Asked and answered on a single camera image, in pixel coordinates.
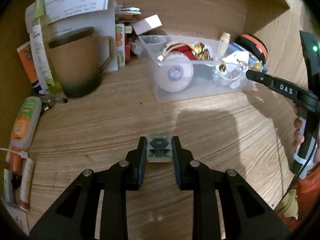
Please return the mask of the person right hand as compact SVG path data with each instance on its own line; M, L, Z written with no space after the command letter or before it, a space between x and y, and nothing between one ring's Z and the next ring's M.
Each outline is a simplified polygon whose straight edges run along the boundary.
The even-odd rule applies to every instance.
M304 142L304 135L300 132L300 130L303 127L303 122L298 117L299 116L299 111L298 111L298 107L296 105L294 105L293 110L294 110L294 113L297 116L297 118L293 122L294 128L296 130L295 130L295 132L293 134L294 141L292 143L292 146L293 146L293 148L295 150L297 150L297 149L300 148L301 144ZM318 138L317 150L315 152L315 156L314 156L312 164L309 167L309 170L315 168L318 165L319 165L319 138Z

